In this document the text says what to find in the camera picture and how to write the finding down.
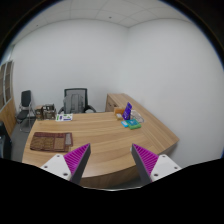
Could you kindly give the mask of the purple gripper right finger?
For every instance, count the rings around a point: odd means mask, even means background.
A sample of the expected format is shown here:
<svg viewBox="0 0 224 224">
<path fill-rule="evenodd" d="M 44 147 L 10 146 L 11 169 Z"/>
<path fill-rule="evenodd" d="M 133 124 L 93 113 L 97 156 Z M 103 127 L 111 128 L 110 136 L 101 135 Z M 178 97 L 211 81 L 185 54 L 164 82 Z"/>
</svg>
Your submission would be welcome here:
<svg viewBox="0 0 224 224">
<path fill-rule="evenodd" d="M 132 145 L 131 154 L 144 185 L 159 180 L 181 169 L 181 167 L 166 154 L 157 155 L 136 144 Z"/>
</svg>

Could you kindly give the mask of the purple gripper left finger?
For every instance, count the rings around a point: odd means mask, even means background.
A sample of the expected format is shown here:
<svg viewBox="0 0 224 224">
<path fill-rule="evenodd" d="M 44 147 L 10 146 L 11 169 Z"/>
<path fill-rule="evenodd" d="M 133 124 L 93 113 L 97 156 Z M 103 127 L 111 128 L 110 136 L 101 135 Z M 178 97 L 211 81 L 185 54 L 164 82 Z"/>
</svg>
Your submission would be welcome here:
<svg viewBox="0 0 224 224">
<path fill-rule="evenodd" d="M 41 169 L 79 185 L 90 154 L 90 144 L 85 144 L 65 155 L 54 155 Z"/>
</svg>

